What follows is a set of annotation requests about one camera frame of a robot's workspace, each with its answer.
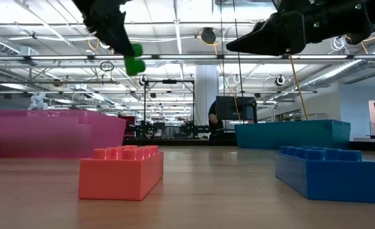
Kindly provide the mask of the white robot figure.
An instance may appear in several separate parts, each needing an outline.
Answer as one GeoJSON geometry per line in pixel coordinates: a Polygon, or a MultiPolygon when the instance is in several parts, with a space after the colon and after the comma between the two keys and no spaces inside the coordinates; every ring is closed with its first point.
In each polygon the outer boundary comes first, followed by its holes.
{"type": "Polygon", "coordinates": [[[48,110],[48,104],[44,102],[45,92],[34,92],[30,98],[28,110],[48,110]]]}

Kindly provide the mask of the orange toy brick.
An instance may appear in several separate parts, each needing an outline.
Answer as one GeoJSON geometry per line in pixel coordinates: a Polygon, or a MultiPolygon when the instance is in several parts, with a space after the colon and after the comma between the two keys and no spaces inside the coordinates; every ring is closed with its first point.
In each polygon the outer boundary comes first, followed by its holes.
{"type": "Polygon", "coordinates": [[[142,200],[162,179],[164,154],[157,146],[118,146],[80,160],[78,198],[142,200]]]}

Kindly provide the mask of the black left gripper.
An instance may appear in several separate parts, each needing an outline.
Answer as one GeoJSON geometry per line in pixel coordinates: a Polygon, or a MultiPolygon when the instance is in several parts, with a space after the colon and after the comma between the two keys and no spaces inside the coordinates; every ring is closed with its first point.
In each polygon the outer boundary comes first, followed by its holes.
{"type": "Polygon", "coordinates": [[[132,0],[72,0],[89,32],[116,53],[133,56],[134,50],[124,27],[126,12],[120,7],[132,0]]]}

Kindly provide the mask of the suspended linear light rail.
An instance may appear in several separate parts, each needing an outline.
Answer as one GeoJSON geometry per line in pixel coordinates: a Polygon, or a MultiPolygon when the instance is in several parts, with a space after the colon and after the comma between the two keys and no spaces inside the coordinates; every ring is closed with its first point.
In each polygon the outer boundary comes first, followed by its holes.
{"type": "MultiPolygon", "coordinates": [[[[372,55],[142,55],[142,60],[375,60],[372,55]]],[[[122,55],[8,55],[0,56],[0,61],[18,60],[123,60],[122,55]]]]}

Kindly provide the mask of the white structural column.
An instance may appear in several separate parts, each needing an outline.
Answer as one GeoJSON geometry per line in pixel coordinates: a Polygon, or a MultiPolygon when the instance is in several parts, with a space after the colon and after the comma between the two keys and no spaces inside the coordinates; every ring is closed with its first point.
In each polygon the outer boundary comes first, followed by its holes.
{"type": "Polygon", "coordinates": [[[215,114],[216,97],[219,90],[219,70],[216,65],[198,65],[195,67],[194,120],[197,126],[210,128],[209,140],[217,140],[217,131],[212,128],[211,114],[215,114]]]}

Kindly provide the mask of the silver air duct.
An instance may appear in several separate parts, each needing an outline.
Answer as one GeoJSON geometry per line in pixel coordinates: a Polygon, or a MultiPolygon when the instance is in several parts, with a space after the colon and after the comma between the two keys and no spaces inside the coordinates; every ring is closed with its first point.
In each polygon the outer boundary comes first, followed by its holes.
{"type": "Polygon", "coordinates": [[[21,64],[36,66],[39,61],[32,56],[37,55],[39,52],[29,46],[16,45],[0,38],[0,61],[18,61],[21,64]]]}
{"type": "Polygon", "coordinates": [[[375,46],[368,54],[357,55],[345,63],[339,65],[331,65],[320,72],[317,72],[302,81],[299,86],[304,87],[318,87],[331,83],[332,81],[347,77],[351,74],[363,71],[367,68],[374,68],[375,65],[375,46]]]}

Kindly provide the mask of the blue toy brick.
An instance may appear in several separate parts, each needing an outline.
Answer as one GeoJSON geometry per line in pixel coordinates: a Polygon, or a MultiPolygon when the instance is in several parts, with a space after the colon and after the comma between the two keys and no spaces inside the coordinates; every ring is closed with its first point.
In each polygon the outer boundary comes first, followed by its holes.
{"type": "Polygon", "coordinates": [[[375,204],[375,162],[359,150],[282,146],[275,176],[308,200],[375,204]]]}

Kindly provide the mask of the black metal station frame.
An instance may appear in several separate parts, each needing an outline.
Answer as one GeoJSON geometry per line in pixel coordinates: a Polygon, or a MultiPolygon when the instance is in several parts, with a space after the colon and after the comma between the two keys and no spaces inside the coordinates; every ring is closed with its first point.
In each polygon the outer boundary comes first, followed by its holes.
{"type": "Polygon", "coordinates": [[[167,112],[169,114],[179,114],[181,115],[186,114],[186,111],[176,111],[176,110],[170,110],[170,107],[177,106],[178,104],[183,105],[184,108],[190,106],[190,113],[191,113],[191,121],[192,123],[195,122],[194,118],[194,113],[195,113],[195,81],[194,80],[175,80],[175,79],[164,79],[164,80],[145,80],[143,83],[143,120],[141,121],[141,133],[142,133],[142,138],[147,139],[148,137],[146,136],[148,131],[151,129],[150,126],[147,125],[147,119],[146,119],[146,109],[148,105],[146,104],[147,102],[150,103],[150,106],[156,107],[156,108],[161,108],[161,107],[167,107],[167,112]],[[182,84],[182,90],[159,90],[159,91],[153,91],[152,89],[155,87],[155,85],[163,84],[163,85],[175,85],[175,84],[182,84]],[[163,101],[163,100],[153,100],[153,101],[147,101],[146,96],[151,95],[151,94],[191,94],[192,95],[192,100],[191,101],[186,101],[183,99],[182,101],[163,101]]]}

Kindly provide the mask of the person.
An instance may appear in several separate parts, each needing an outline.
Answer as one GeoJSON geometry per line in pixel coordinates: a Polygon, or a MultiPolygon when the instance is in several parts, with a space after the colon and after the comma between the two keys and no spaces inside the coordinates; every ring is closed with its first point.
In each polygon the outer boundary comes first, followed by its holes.
{"type": "Polygon", "coordinates": [[[210,141],[219,139],[223,134],[223,122],[217,118],[216,115],[216,101],[212,103],[208,111],[209,128],[211,134],[209,136],[210,141]]]}

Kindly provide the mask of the blue plastic bin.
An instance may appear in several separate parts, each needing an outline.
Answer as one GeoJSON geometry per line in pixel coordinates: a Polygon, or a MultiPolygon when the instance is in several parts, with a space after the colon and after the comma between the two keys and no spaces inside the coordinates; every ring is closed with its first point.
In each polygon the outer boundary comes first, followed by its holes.
{"type": "Polygon", "coordinates": [[[282,146],[347,148],[351,124],[337,120],[309,120],[239,124],[234,127],[237,145],[248,149],[282,146]]]}

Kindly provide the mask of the red cabinet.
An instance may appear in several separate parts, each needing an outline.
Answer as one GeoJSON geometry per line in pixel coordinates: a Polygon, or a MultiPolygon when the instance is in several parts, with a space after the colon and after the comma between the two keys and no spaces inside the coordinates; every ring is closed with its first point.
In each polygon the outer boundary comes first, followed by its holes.
{"type": "Polygon", "coordinates": [[[136,136],[136,117],[135,116],[120,116],[121,119],[126,121],[125,124],[125,138],[135,138],[136,136]]]}

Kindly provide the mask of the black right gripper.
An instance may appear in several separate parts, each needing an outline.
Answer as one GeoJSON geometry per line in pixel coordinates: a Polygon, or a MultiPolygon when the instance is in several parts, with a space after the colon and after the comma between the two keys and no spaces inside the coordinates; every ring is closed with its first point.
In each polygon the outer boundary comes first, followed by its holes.
{"type": "Polygon", "coordinates": [[[368,37],[368,0],[274,0],[277,13],[227,44],[232,52],[256,55],[296,54],[305,43],[347,33],[368,37]]]}

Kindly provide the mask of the green toy brick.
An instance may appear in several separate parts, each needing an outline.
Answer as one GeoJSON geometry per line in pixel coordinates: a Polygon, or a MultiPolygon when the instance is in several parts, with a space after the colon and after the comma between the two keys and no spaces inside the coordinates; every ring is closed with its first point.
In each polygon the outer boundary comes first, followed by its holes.
{"type": "Polygon", "coordinates": [[[143,55],[143,47],[139,43],[132,44],[134,55],[124,57],[125,71],[128,76],[136,76],[146,70],[146,64],[141,57],[143,55]]]}

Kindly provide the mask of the translucent pink plastic bin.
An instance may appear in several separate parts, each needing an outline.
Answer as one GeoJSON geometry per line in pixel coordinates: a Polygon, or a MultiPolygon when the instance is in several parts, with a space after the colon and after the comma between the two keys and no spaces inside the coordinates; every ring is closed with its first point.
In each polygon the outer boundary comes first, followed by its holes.
{"type": "Polygon", "coordinates": [[[85,158],[121,146],[126,121],[81,110],[0,110],[0,157],[85,158]]]}

